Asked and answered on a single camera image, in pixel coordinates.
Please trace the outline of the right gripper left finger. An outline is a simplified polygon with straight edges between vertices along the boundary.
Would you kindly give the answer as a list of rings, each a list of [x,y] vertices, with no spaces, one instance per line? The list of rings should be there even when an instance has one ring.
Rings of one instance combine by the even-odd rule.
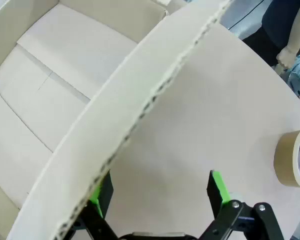
[[[107,173],[73,224],[73,238],[75,240],[118,239],[105,220],[113,192],[111,175]]]

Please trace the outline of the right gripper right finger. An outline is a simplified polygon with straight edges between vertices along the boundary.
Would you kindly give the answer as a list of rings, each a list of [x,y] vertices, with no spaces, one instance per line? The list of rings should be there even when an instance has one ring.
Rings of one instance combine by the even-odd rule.
[[[258,202],[253,207],[232,199],[220,172],[209,172],[207,195],[214,220],[202,234],[203,240],[227,240],[232,232],[242,232],[247,240],[283,240],[270,204]]]

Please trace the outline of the person's left hand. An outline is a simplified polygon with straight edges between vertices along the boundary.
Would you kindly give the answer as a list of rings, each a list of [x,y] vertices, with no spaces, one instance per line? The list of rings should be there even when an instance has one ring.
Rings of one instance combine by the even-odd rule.
[[[276,59],[284,69],[289,69],[295,63],[296,52],[291,50],[289,46],[286,46],[280,51]]]

